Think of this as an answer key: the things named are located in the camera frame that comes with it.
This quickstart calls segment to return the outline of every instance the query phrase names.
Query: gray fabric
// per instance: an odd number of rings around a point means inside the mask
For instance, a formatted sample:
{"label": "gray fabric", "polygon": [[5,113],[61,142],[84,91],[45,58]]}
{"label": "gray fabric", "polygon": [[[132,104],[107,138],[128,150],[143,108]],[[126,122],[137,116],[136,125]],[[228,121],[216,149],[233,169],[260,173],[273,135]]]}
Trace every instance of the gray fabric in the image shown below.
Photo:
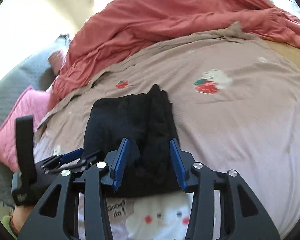
{"label": "gray fabric", "polygon": [[[69,47],[68,35],[60,35],[51,45],[42,51],[31,55],[13,68],[0,81],[0,126],[7,118],[18,97],[28,87],[36,90],[47,90],[55,75],[48,62],[52,52]],[[13,205],[11,198],[12,171],[0,163],[0,200],[7,205]]]}

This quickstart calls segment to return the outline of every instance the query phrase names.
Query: red cartoon cheek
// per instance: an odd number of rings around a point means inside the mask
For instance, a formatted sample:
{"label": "red cartoon cheek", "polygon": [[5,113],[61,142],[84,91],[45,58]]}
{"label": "red cartoon cheek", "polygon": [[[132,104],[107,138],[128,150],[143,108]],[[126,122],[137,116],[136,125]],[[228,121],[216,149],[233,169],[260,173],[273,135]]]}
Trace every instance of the red cartoon cheek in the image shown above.
{"label": "red cartoon cheek", "polygon": [[183,220],[182,220],[182,224],[183,225],[187,225],[187,224],[189,224],[189,217],[186,217],[186,218],[184,218]]}
{"label": "red cartoon cheek", "polygon": [[145,217],[145,222],[146,222],[147,224],[150,224],[150,223],[152,222],[152,217],[151,217],[150,215],[147,215],[147,216]]}

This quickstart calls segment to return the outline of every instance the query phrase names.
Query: red strawberry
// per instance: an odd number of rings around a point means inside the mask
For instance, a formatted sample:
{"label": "red strawberry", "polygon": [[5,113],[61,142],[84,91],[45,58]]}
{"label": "red strawberry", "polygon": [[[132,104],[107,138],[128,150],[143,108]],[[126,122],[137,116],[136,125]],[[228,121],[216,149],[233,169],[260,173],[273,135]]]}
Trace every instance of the red strawberry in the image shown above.
{"label": "red strawberry", "polygon": [[125,88],[128,85],[128,80],[121,80],[115,86],[116,88]]}
{"label": "red strawberry", "polygon": [[205,94],[214,94],[219,90],[215,87],[215,83],[211,81],[206,81],[204,84],[195,86],[195,90]]}

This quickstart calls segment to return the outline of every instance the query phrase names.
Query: red comforter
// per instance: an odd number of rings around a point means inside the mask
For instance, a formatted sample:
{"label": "red comforter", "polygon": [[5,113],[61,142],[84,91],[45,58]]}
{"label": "red comforter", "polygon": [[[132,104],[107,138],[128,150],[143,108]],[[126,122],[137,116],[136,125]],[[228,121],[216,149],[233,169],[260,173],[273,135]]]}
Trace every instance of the red comforter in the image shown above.
{"label": "red comforter", "polygon": [[244,32],[300,48],[300,22],[269,0],[114,0],[70,44],[53,84],[59,100],[104,68],[158,41],[239,21]]}

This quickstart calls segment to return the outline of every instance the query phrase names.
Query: green sleeve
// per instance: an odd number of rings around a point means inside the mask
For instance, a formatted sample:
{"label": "green sleeve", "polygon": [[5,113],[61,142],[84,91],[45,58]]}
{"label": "green sleeve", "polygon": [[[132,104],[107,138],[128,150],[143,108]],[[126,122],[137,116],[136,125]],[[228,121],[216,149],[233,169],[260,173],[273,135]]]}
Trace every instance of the green sleeve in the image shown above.
{"label": "green sleeve", "polygon": [[11,231],[11,229],[9,227],[10,219],[11,219],[11,216],[4,216],[1,220],[1,223],[7,229],[7,231],[10,233],[10,235],[12,235],[14,237],[14,239],[17,240],[16,236],[13,234],[13,232]]}

